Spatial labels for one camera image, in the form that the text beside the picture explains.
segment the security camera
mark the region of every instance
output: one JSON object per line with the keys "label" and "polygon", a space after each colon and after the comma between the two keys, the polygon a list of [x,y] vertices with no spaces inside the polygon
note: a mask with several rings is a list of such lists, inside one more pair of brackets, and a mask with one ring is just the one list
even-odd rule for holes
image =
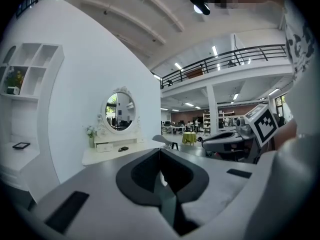
{"label": "security camera", "polygon": [[205,3],[205,0],[190,0],[204,15],[210,14],[210,9]]}

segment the potted plant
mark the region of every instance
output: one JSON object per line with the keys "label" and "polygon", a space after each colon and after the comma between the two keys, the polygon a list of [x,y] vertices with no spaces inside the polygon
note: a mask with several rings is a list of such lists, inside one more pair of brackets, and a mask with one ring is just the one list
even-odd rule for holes
{"label": "potted plant", "polygon": [[89,136],[89,146],[90,148],[94,148],[95,147],[95,135],[96,135],[97,131],[93,126],[88,126],[86,128],[86,134]]}
{"label": "potted plant", "polygon": [[19,95],[22,83],[24,82],[25,76],[21,74],[21,71],[15,71],[13,66],[10,67],[8,74],[6,76],[6,93]]}

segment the yellow table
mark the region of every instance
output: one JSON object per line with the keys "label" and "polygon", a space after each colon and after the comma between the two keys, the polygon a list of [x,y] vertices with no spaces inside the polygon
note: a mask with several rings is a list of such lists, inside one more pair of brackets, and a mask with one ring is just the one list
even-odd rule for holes
{"label": "yellow table", "polygon": [[182,143],[186,144],[187,142],[189,142],[190,145],[191,145],[191,143],[193,144],[193,143],[197,142],[197,136],[196,136],[195,132],[185,132],[183,134]]}

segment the black stool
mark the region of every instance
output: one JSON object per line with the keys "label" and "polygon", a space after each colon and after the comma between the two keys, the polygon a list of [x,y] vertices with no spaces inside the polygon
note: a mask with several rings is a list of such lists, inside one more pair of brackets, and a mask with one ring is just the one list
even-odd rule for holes
{"label": "black stool", "polygon": [[179,148],[178,148],[178,143],[172,142],[172,145],[171,145],[171,149],[172,149],[172,150],[174,149],[174,146],[176,146],[176,150],[179,150]]}

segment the black railing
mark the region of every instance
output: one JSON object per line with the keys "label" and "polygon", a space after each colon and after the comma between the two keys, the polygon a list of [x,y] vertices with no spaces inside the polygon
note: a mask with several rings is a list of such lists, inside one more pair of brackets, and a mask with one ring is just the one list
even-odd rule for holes
{"label": "black railing", "polygon": [[271,44],[232,50],[211,56],[176,70],[160,80],[160,88],[195,78],[214,71],[275,58],[286,58],[285,44]]}

